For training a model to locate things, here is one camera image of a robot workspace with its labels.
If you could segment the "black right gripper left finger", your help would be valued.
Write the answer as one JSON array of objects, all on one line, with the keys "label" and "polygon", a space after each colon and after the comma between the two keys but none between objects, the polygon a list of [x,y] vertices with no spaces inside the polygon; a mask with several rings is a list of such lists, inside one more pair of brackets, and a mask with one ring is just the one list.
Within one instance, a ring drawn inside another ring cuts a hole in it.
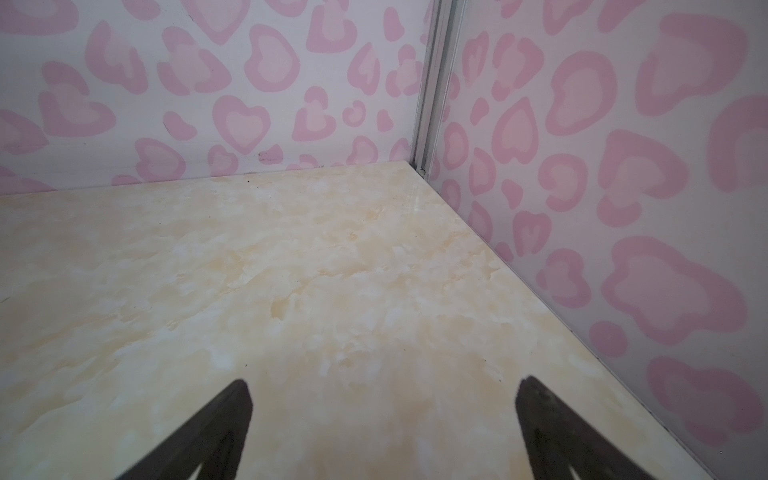
[{"label": "black right gripper left finger", "polygon": [[253,402],[237,379],[127,471],[122,479],[234,479]]}]

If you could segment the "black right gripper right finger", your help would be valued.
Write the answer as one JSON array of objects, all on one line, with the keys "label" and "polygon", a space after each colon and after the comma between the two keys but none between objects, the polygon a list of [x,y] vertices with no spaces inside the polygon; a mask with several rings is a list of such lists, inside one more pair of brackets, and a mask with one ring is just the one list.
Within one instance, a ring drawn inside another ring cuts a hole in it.
[{"label": "black right gripper right finger", "polygon": [[537,378],[521,381],[515,408],[534,479],[653,479]]}]

